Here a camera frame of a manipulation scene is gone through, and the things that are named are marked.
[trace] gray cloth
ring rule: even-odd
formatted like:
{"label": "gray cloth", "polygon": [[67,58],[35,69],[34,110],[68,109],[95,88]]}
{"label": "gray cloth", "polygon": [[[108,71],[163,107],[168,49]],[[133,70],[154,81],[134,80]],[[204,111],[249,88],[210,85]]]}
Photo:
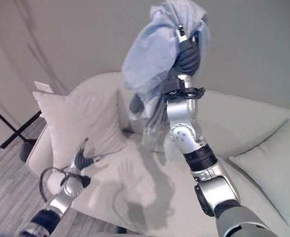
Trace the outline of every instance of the gray cloth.
{"label": "gray cloth", "polygon": [[166,0],[160,6],[152,6],[150,18],[126,56],[122,73],[125,86],[137,94],[130,110],[131,118],[141,119],[144,125],[143,145],[164,152],[169,122],[161,85],[180,52],[176,29],[182,24],[188,38],[198,36],[201,61],[210,33],[206,11],[191,0]]}
{"label": "gray cloth", "polygon": [[135,91],[145,109],[143,118],[151,118],[160,98],[160,84],[179,53],[175,30],[184,25],[187,37],[198,34],[201,61],[210,44],[206,11],[191,0],[166,0],[150,9],[151,22],[133,43],[122,66],[125,86]]}

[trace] gray floor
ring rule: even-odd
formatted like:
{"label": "gray floor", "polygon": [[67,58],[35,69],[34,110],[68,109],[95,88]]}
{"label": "gray floor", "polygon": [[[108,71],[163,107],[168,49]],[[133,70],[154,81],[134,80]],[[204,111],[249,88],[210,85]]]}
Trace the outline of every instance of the gray floor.
{"label": "gray floor", "polygon": [[[38,118],[24,136],[37,138],[44,126],[44,119]],[[16,138],[6,149],[0,149],[0,236],[15,235],[44,204],[38,191],[38,179],[19,159],[21,146],[22,141]],[[52,236],[88,237],[98,232],[114,233],[115,228],[110,223],[70,210]]]}

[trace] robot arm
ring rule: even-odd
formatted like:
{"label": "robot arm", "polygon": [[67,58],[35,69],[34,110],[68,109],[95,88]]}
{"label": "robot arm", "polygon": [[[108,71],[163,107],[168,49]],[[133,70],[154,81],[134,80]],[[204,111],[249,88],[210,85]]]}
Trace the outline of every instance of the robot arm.
{"label": "robot arm", "polygon": [[237,189],[201,133],[196,118],[198,99],[204,89],[194,88],[191,78],[199,64],[194,54],[199,52],[196,44],[186,38],[183,26],[179,26],[176,34],[181,54],[164,88],[170,137],[197,182],[194,189],[200,205],[205,214],[216,217],[220,237],[275,237],[251,210],[240,205]]}
{"label": "robot arm", "polygon": [[59,193],[49,199],[30,223],[19,232],[20,237],[49,237],[75,198],[90,184],[90,178],[80,175],[83,168],[94,162],[92,158],[87,159],[83,156],[87,140],[88,138],[79,145],[71,160],[68,175],[62,180]]}

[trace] sofa backrest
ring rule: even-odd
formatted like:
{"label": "sofa backrest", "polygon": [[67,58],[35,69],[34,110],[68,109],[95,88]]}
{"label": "sofa backrest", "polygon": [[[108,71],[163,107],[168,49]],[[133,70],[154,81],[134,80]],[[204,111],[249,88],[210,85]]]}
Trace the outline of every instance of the sofa backrest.
{"label": "sofa backrest", "polygon": [[[70,96],[91,94],[118,88],[119,122],[122,130],[142,132],[141,126],[129,121],[129,103],[134,92],[124,88],[121,73],[92,77],[74,89]],[[203,135],[221,157],[235,156],[261,143],[290,118],[290,110],[207,90],[199,100],[198,121]]]}

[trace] sofa armrest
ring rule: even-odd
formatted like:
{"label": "sofa armrest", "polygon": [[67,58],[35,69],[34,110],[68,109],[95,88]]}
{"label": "sofa armrest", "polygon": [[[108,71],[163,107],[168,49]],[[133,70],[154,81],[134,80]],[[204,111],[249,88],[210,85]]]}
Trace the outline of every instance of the sofa armrest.
{"label": "sofa armrest", "polygon": [[47,126],[37,139],[36,144],[29,154],[26,165],[36,176],[40,176],[43,170],[53,166],[53,150]]}

